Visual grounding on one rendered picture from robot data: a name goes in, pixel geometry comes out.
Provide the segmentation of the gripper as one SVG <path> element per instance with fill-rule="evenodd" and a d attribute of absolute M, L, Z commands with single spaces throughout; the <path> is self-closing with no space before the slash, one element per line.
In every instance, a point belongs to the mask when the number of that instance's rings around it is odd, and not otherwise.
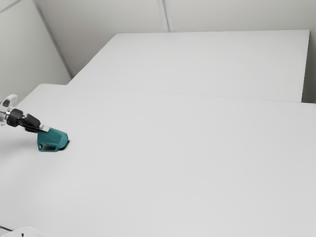
<path fill-rule="evenodd" d="M 27 114 L 24 116 L 23 112 L 19 109 L 13 109 L 7 117 L 7 124 L 11 127 L 21 126 L 27 132 L 38 133 L 39 131 L 48 132 L 49 127 L 43 125 L 39 119 Z"/>

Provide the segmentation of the teal faceted mug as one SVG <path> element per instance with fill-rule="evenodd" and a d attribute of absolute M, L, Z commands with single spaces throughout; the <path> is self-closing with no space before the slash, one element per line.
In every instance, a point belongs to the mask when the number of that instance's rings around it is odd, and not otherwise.
<path fill-rule="evenodd" d="M 57 152 L 64 150 L 69 143 L 67 133 L 50 128 L 47 132 L 39 131 L 37 145 L 40 152 Z"/>

